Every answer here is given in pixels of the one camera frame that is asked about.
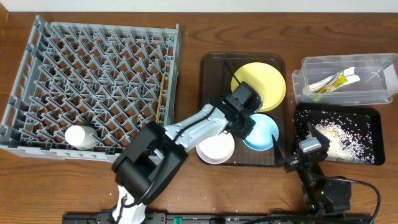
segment robotic arm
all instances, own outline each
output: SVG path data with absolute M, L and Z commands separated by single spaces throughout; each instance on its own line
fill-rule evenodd
M 210 100 L 180 123 L 163 128 L 148 123 L 112 165 L 120 193 L 112 214 L 116 223 L 141 223 L 146 205 L 168 186 L 189 150 L 223 131 L 245 139 L 255 125 L 249 116 L 261 106 L 258 93 L 242 82 L 232 94 Z M 158 165 L 148 158 L 152 151 L 162 159 Z

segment wooden surface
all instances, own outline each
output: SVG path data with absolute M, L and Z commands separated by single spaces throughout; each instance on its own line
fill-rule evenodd
M 8 14 L 7 9 L 0 3 L 0 40 L 8 20 Z
M 39 13 L 48 21 L 169 27 L 183 34 L 175 117 L 198 111 L 199 64 L 208 52 L 267 52 L 286 63 L 287 98 L 295 103 L 291 74 L 304 57 L 398 52 L 398 14 L 173 14 L 173 13 Z M 27 43 L 35 13 L 10 13 L 0 42 L 0 111 Z M 365 180 L 379 188 L 382 204 L 377 223 L 398 219 L 398 95 L 375 106 L 382 117 L 386 163 L 362 166 L 322 162 L 326 175 Z M 267 213 L 273 208 L 302 210 L 296 173 L 283 169 L 206 166 L 191 151 L 168 188 L 150 208 L 170 213 Z M 111 208 L 118 189 L 111 164 L 93 161 L 24 159 L 0 151 L 0 223 L 60 223 L 65 212 Z M 372 213 L 374 192 L 353 186 L 352 212 Z

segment dish rack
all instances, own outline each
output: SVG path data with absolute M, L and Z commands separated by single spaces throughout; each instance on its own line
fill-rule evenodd
M 0 147 L 21 157 L 113 162 L 150 121 L 174 121 L 182 37 L 157 29 L 45 22 L 37 16 L 0 125 Z M 72 125 L 97 145 L 74 149 Z M 150 158 L 156 161 L 157 156 Z

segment dark brown tray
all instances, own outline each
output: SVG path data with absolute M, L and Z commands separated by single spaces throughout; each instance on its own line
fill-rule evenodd
M 366 146 L 366 148 L 364 149 L 364 153 L 358 156 L 359 158 L 374 156 L 374 164 L 372 165 L 377 166 L 383 165 L 386 161 L 381 117 L 379 112 L 374 108 L 299 103 L 295 110 L 296 144 L 307 138 L 309 130 L 304 124 L 311 122 L 316 126 L 321 123 L 321 120 L 325 119 L 341 125 L 341 128 L 345 131 L 352 131 L 358 137 L 361 136 L 362 140 L 359 140 L 359 142 Z M 345 159 L 339 159 L 339 161 L 353 162 Z
M 285 63 L 276 54 L 226 54 L 226 61 L 235 72 L 238 68 L 251 62 L 262 62 L 272 65 L 282 74 L 286 80 Z M 201 60 L 201 103 L 202 106 L 206 101 L 212 97 L 219 96 L 223 77 L 223 54 L 210 53 L 205 55 Z M 223 95 L 231 93 L 231 74 L 226 69 L 224 80 Z M 267 111 L 264 114 L 270 116 L 277 123 L 279 128 L 278 144 L 282 148 L 284 156 L 291 155 L 291 142 L 288 114 L 287 114 L 287 97 L 285 96 L 283 102 L 275 109 Z M 242 141 L 234 136 L 235 150 L 231 158 L 226 162 L 219 164 L 222 166 L 267 166 L 276 167 L 274 148 L 266 151 L 255 151 L 248 148 Z

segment black cable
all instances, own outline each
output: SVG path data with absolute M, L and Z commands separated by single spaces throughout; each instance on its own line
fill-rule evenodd
M 272 209 L 272 210 L 268 213 L 267 217 L 270 217 L 275 211 L 278 211 L 278 210 L 284 211 L 284 210 L 281 209 L 281 208 L 274 208 L 274 209 Z
M 321 218 L 321 217 L 308 217 L 303 215 L 289 215 L 289 216 L 279 216 L 279 217 L 264 217 L 264 218 L 257 218 L 255 220 L 251 220 L 245 222 L 243 224 L 256 224 L 260 222 L 269 222 L 269 221 L 305 221 L 305 222 L 315 222 L 315 223 L 337 223 L 337 224 L 358 224 L 358 222 L 350 222 L 346 220 L 339 220 L 335 218 Z
M 226 60 L 225 60 L 225 54 L 223 54 L 223 57 L 224 57 L 224 63 L 223 63 L 223 81 L 224 81 L 224 78 L 225 78 L 225 66 L 226 66 L 227 69 L 229 70 L 229 72 L 230 72 L 230 73 L 232 74 L 232 76 L 235 78 L 235 80 L 236 80 L 239 84 L 241 84 L 241 82 L 239 82 L 239 80 L 236 78 L 235 74 L 231 71 L 231 68 L 229 67 L 228 63 L 226 62 Z M 174 139 L 173 139 L 172 142 L 175 143 L 176 140 L 177 140 L 188 128 L 191 128 L 192 126 L 194 126 L 194 125 L 196 125 L 196 124 L 198 124 L 198 123 L 200 123 L 200 122 L 202 122 L 202 121 L 208 119 L 208 118 L 211 116 L 211 114 L 214 112 L 215 109 L 216 109 L 216 107 L 214 106 L 214 107 L 211 109 L 211 111 L 210 111 L 206 116 L 204 116 L 204 117 L 202 117 L 202 118 L 200 118 L 200 119 L 198 119 L 198 120 L 196 120 L 196 121 L 190 123 L 189 125 L 185 126 L 184 128 L 182 128 L 182 129 L 177 133 L 177 135 L 174 137 Z M 160 175 L 161 175 L 161 173 L 162 173 L 162 170 L 164 169 L 164 166 L 165 166 L 165 163 L 162 162 L 161 165 L 160 165 L 160 167 L 159 167 L 159 170 L 158 170 L 157 173 L 156 173 L 156 176 L 155 176 L 154 180 L 152 181 L 152 183 L 150 183 L 150 186 L 147 188 L 147 190 L 145 191 L 145 193 L 144 193 L 139 199 L 135 200 L 133 203 L 131 203 L 131 204 L 129 204 L 129 205 L 126 205 L 126 204 L 124 203 L 124 201 L 122 200 L 122 201 L 121 201 L 122 207 L 124 207 L 124 208 L 131 208 L 131 207 L 133 207 L 133 206 L 139 205 L 139 204 L 141 203 L 142 199 L 148 194 L 148 192 L 149 192 L 149 191 L 153 188 L 153 186 L 157 183 L 157 181 L 158 181 L 158 179 L 159 179 L 159 177 L 160 177 Z
M 228 62 L 226 61 L 226 57 L 225 57 L 225 53 L 223 53 L 223 58 L 224 58 L 224 64 L 223 67 L 226 66 L 226 68 L 228 69 L 228 71 L 230 72 L 230 74 L 232 75 L 232 77 L 237 81 L 237 83 L 240 85 L 241 82 L 239 82 L 238 78 L 236 78 L 235 73 L 232 72 L 231 68 L 228 65 Z
M 96 224 L 96 223 L 95 223 L 95 221 L 96 221 L 96 218 L 94 218 L 94 219 L 93 219 L 93 217 L 94 217 L 94 216 L 96 216 L 96 215 L 98 215 L 98 214 L 95 214 L 95 215 L 90 215 L 90 216 L 87 218 L 87 222 L 86 222 L 86 224 L 91 224 L 91 223 L 89 223 L 89 221 L 93 221 L 93 222 L 94 222 L 94 224 Z
M 126 196 L 123 196 L 122 199 L 120 200 L 120 204 L 122 206 L 120 206 L 120 211 L 119 211 L 119 216 L 118 219 L 116 220 L 116 224 L 118 224 L 120 222 L 120 219 L 122 219 L 122 212 L 123 212 L 123 203 L 126 200 Z
M 354 184 L 362 184 L 362 185 L 365 185 L 365 186 L 368 186 L 368 187 L 372 188 L 375 191 L 376 195 L 377 195 L 377 205 L 376 205 L 376 209 L 374 210 L 374 213 L 372 215 L 372 219 L 370 220 L 369 224 L 373 224 L 374 223 L 374 220 L 376 219 L 376 216 L 377 216 L 377 213 L 379 212 L 380 204 L 381 204 L 381 195 L 380 195 L 379 190 L 375 186 L 373 186 L 372 184 L 369 184 L 367 182 L 360 181 L 360 180 L 341 179 L 341 178 L 337 178 L 337 177 L 325 177 L 323 175 L 314 174 L 310 170 L 308 170 L 308 172 L 311 175 L 313 175 L 314 177 L 319 178 L 319 179 L 323 179 L 323 180 L 338 180 L 338 181 L 342 181 L 342 182 L 349 182 L 349 183 L 354 183 Z
M 110 223 L 113 223 L 113 211 L 115 211 L 116 209 L 117 209 L 117 207 L 118 207 L 118 205 L 116 204 L 116 205 L 114 205 L 110 210 L 109 210 L 109 217 L 110 217 L 110 220 L 108 219 L 108 221 L 110 222 Z
M 129 204 L 129 205 L 126 205 L 125 203 L 124 203 L 124 201 L 121 201 L 121 205 L 122 205 L 122 207 L 124 207 L 124 208 L 131 208 L 131 207 L 134 207 L 134 206 L 136 206 L 136 205 L 139 205 L 140 203 L 141 203 L 141 201 L 142 201 L 142 199 L 149 193 L 149 191 L 153 188 L 153 186 L 157 183 L 157 181 L 158 181 L 158 179 L 159 179 L 159 177 L 160 177 L 160 174 L 162 173 L 162 170 L 164 169 L 164 167 L 165 167 L 165 158 L 162 160 L 162 162 L 161 162 L 161 164 L 160 164 L 160 166 L 159 166 L 159 169 L 157 170 L 157 173 L 156 173 L 156 175 L 155 175 L 155 178 L 154 178 L 154 180 L 152 181 L 152 183 L 150 183 L 150 185 L 149 185 L 149 187 L 147 188 L 147 190 L 144 192 L 144 194 L 142 194 L 142 196 L 139 198 L 139 199 L 137 199 L 137 200 L 134 200 L 134 202 L 133 203 L 131 203 L 131 204 Z

